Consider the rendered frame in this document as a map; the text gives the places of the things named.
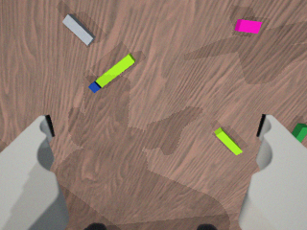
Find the small blue block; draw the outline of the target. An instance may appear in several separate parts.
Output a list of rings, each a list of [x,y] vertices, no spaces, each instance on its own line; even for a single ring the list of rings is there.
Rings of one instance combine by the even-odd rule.
[[[94,93],[96,93],[99,89],[101,89],[101,86],[95,81],[93,81],[89,86],[88,86]]]

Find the small magenta block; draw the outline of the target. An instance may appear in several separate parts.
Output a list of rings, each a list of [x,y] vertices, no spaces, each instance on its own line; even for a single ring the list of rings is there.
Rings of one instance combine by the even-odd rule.
[[[235,31],[258,34],[262,22],[238,19]]]

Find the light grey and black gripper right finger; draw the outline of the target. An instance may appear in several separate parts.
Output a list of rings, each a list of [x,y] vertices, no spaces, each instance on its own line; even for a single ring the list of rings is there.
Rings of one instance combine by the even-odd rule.
[[[271,114],[262,114],[252,175],[238,218],[242,230],[307,230],[307,149]]]

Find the grey rectangular rod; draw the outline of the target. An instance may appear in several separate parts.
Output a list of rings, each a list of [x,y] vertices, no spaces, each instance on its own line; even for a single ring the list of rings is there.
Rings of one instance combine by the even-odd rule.
[[[91,33],[73,14],[67,14],[62,21],[86,45],[92,43],[96,36]]]

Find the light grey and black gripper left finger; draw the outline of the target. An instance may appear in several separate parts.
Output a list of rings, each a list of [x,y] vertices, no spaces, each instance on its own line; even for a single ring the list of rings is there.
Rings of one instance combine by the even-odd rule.
[[[37,117],[0,153],[0,230],[64,230],[67,205],[56,175],[50,115]]]

